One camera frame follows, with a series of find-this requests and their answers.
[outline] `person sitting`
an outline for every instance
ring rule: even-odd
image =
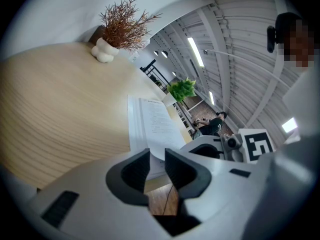
[[[210,120],[210,121],[201,121],[197,120],[197,128],[196,132],[192,135],[192,139],[195,140],[196,138],[203,136],[203,135],[214,135],[216,132],[221,130],[221,126],[224,120],[227,118],[227,113],[222,111],[216,113],[217,117]]]

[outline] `light wood tabletop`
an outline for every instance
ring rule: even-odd
[[[1,161],[40,189],[79,164],[130,151],[128,95],[165,96],[126,58],[100,63],[92,47],[48,45],[1,63]],[[190,142],[176,109],[168,112]]]

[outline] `wooden floor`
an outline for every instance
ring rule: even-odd
[[[152,215],[177,215],[178,192],[172,183],[144,194],[149,197],[149,209]]]

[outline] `white vase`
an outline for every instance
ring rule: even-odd
[[[164,105],[166,107],[169,107],[173,104],[175,104],[177,101],[176,99],[172,96],[172,94],[170,92],[168,92],[168,94],[163,98],[162,102],[164,103]]]
[[[112,62],[119,49],[112,47],[102,37],[96,41],[96,46],[91,49],[91,54],[102,63]]]

